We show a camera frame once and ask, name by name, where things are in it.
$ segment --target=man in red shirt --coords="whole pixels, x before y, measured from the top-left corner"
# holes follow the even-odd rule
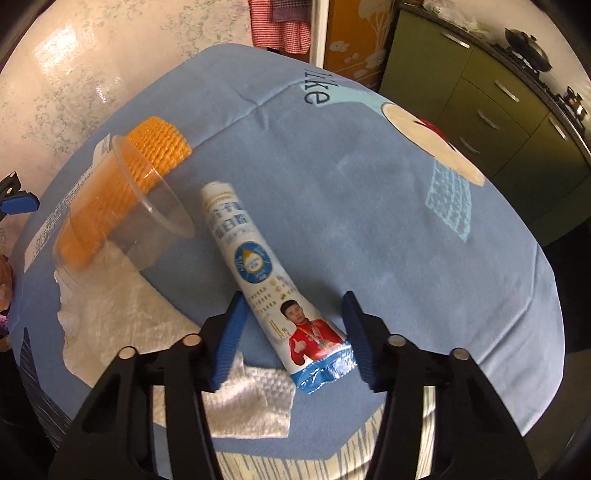
[[[322,319],[308,320],[304,310],[295,300],[281,304],[281,313],[295,325],[290,337],[291,359],[296,365],[304,365],[304,355],[310,360],[324,358],[343,339]]]

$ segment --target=pot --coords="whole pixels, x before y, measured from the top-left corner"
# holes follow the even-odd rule
[[[537,44],[533,35],[528,35],[520,30],[505,29],[505,38],[513,50],[526,59],[530,65],[539,72],[551,70],[552,65],[548,61],[548,55]]]

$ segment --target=milk tube package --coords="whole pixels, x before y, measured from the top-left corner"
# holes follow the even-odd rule
[[[209,228],[296,386],[311,393],[355,368],[346,336],[297,290],[228,183],[202,189]]]

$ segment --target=clear plastic cup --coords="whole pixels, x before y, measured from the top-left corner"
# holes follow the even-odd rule
[[[74,289],[116,282],[122,261],[138,271],[153,266],[195,227],[150,161],[119,135],[70,204],[53,247],[60,279]],[[114,247],[126,256],[114,255]]]

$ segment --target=blue tablecloth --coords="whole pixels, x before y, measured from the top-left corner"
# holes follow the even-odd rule
[[[179,311],[201,323],[223,311],[236,290],[200,202],[202,185],[227,181],[295,284],[335,324],[344,328],[339,302],[353,290],[368,313],[419,347],[468,348],[521,431],[536,422],[563,369],[553,272],[496,188],[467,181],[409,140],[382,113],[385,102],[300,61],[226,45],[174,69],[98,129],[48,188],[11,258],[14,353],[38,389],[38,405],[46,404],[38,411],[54,440],[55,424],[73,418],[89,392],[61,355],[51,246],[64,198],[90,167],[98,141],[151,115],[176,125],[194,149],[167,180],[196,236],[145,272]],[[239,348],[247,364],[280,366],[253,318]],[[356,370],[314,394],[296,394],[289,438],[216,439],[215,447],[240,454],[244,465],[252,456],[279,459],[269,467],[253,463],[255,478],[306,476],[303,469],[334,455],[344,472],[363,439],[375,438],[368,420],[383,401]],[[164,429],[156,433],[161,452]],[[356,434],[360,441],[348,443]],[[158,461],[166,472],[160,453]],[[238,467],[224,468],[238,476]]]

